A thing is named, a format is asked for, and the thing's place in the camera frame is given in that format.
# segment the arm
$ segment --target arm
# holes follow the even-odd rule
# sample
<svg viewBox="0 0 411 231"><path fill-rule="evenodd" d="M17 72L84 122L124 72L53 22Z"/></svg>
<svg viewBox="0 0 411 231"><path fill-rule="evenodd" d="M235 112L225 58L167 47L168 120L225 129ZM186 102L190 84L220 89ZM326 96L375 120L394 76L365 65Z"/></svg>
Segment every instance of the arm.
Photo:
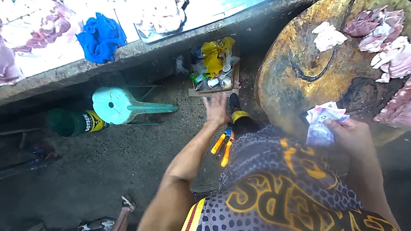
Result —
<svg viewBox="0 0 411 231"><path fill-rule="evenodd" d="M384 192L383 174L368 125L353 119L341 124L327 120L325 124L350 154L346 177L348 187L357 194L366 209L378 213L399 229Z"/></svg>
<svg viewBox="0 0 411 231"><path fill-rule="evenodd" d="M141 218L138 231L180 231L193 205L190 187L197 177L201 159L214 133L229 118L226 98L204 98L207 122L200 132L174 157L160 182L158 191Z"/></svg>

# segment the concrete floor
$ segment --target concrete floor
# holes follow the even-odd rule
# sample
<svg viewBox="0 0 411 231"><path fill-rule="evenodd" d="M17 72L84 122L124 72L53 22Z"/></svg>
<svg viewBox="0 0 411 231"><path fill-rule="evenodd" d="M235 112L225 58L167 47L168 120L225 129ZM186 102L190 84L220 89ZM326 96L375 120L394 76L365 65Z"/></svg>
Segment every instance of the concrete floor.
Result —
<svg viewBox="0 0 411 231"><path fill-rule="evenodd" d="M267 122L267 118L254 100L253 87L267 49L242 56L240 65L240 100L245 110L262 122ZM166 120L162 125L110 126L74 138L54 134L47 137L62 156L60 161L0 180L0 224L5 224L4 230L31 217L44 220L48 227L63 228L75 227L83 220L117 217L120 196L125 193L137 203L130 217L134 224L131 227L135 227L164 170L206 119L202 99L188 96L187 89L192 85L188 79L175 77L163 85L165 88L153 92L148 101L178 104L180 110L162 116ZM409 147L409 141L404 139L411 140L411 135L407 133L380 150L381 164L389 179L388 200L403 229L409 226L406 206L411 194L407 177L411 156L404 151ZM220 171L219 162L207 154L193 191L215 189Z"/></svg>

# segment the green can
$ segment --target green can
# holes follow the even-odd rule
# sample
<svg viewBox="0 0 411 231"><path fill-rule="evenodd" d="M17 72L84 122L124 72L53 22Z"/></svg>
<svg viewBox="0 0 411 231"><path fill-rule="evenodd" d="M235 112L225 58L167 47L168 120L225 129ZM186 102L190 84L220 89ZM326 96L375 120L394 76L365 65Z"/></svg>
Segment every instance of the green can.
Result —
<svg viewBox="0 0 411 231"><path fill-rule="evenodd" d="M62 137L74 137L86 132L95 132L109 126L94 111L67 111L56 108L48 111L47 125Z"/></svg>

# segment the yellow plastic bag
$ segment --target yellow plastic bag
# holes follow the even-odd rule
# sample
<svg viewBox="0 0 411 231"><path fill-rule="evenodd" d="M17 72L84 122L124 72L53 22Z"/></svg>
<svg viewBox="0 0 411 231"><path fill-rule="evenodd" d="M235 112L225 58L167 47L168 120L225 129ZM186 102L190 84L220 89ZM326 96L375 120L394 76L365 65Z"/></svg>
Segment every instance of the yellow plastic bag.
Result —
<svg viewBox="0 0 411 231"><path fill-rule="evenodd" d="M222 52L226 53L233 48L236 41L232 37L225 37L223 39Z"/></svg>
<svg viewBox="0 0 411 231"><path fill-rule="evenodd" d="M205 42L201 47L203 58L207 58L214 51L217 51L218 53L224 52L225 54L227 54L227 52L233 48L235 42L236 41L232 37L225 37L222 41L217 40L212 42Z"/></svg>
<svg viewBox="0 0 411 231"><path fill-rule="evenodd" d="M203 52L203 58L207 58L210 56L214 51L219 52L221 50L220 47L218 47L217 41L212 41L212 42L205 42L203 46L201 47L201 51Z"/></svg>
<svg viewBox="0 0 411 231"><path fill-rule="evenodd" d="M214 51L204 59L204 66L207 68L206 73L219 73L223 69L221 61L218 59L218 51Z"/></svg>

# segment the hand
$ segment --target hand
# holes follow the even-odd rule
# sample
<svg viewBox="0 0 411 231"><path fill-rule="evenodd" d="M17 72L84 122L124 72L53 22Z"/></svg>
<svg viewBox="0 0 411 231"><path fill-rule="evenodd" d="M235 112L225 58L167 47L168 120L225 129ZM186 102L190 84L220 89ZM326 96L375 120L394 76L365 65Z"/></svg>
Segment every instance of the hand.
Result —
<svg viewBox="0 0 411 231"><path fill-rule="evenodd" d="M375 154L368 124L351 118L341 123L327 119L324 124L334 133L335 140L354 157Z"/></svg>
<svg viewBox="0 0 411 231"><path fill-rule="evenodd" d="M230 118L227 115L227 98L223 95L214 95L209 102L203 97L205 108L207 109L207 123L220 127L226 124Z"/></svg>

